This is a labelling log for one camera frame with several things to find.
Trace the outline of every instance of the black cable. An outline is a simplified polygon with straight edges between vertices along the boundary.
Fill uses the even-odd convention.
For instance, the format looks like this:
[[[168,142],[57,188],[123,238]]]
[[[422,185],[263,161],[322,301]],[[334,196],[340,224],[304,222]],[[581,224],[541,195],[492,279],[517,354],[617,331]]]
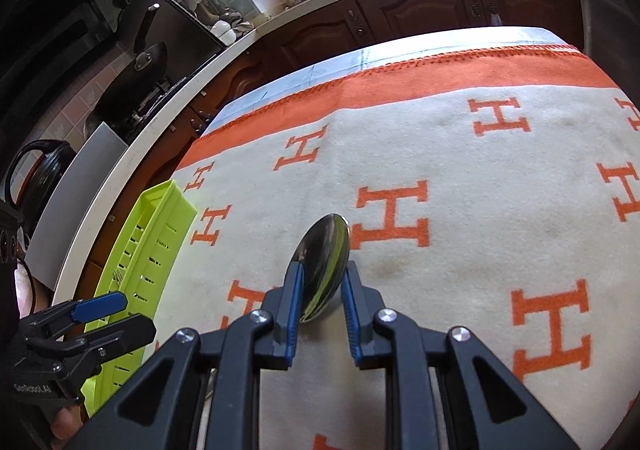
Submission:
[[[29,315],[32,315],[36,309],[36,285],[33,281],[31,270],[29,269],[27,263],[24,261],[24,258],[22,258],[20,255],[16,255],[16,258],[24,266],[25,270],[27,271],[27,275],[29,276],[29,283],[31,284],[31,309],[29,310]]]

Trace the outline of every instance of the triangular cutout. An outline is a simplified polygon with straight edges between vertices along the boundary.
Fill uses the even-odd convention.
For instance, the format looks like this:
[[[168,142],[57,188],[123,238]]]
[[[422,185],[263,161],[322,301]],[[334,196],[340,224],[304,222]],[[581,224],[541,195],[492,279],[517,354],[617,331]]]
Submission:
[[[164,359],[118,407],[117,414],[143,426],[151,426],[158,413],[164,387],[174,361]]]
[[[495,370],[480,357],[476,356],[473,362],[491,421],[499,424],[524,416],[527,412],[526,405]]]

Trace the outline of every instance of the blue rubber tip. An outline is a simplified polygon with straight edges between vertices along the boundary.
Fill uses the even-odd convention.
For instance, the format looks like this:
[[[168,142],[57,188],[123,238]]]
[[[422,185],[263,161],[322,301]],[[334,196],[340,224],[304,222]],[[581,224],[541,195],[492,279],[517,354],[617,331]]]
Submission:
[[[289,309],[289,321],[287,322],[287,348],[285,349],[285,359],[290,367],[293,358],[296,356],[298,346],[298,327],[300,327],[300,309],[302,308],[302,288],[305,279],[305,270],[302,264],[298,265],[296,272],[296,284],[293,288],[291,309]]]
[[[356,311],[356,303],[353,298],[353,290],[348,273],[345,271],[342,277],[342,306],[344,308],[344,319],[347,323],[347,334],[349,337],[349,348],[351,357],[356,366],[360,364],[363,358],[362,348],[360,346],[360,324],[358,323],[358,312]]]
[[[71,318],[75,322],[86,324],[87,322],[93,322],[105,316],[124,311],[127,308],[127,303],[127,297],[124,293],[120,291],[107,293],[91,300],[79,302],[71,313]]]

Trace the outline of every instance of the human hand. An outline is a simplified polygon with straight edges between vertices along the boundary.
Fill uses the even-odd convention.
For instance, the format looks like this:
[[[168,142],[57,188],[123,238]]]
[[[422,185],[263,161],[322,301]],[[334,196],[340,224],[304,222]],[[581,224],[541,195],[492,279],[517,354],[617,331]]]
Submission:
[[[52,450],[62,450],[65,444],[82,428],[80,406],[64,407],[51,422],[51,432],[55,439],[51,442]]]

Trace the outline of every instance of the green plastic basket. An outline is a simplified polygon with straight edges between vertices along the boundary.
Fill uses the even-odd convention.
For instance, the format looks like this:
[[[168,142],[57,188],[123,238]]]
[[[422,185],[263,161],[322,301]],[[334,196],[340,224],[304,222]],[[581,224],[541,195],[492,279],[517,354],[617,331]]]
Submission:
[[[196,210],[170,180],[140,195],[127,217],[95,296],[122,291],[129,304],[124,311],[90,322],[85,332],[142,313],[153,319],[175,257]],[[82,386],[84,406],[92,416],[140,366],[144,348],[102,364],[102,372]]]

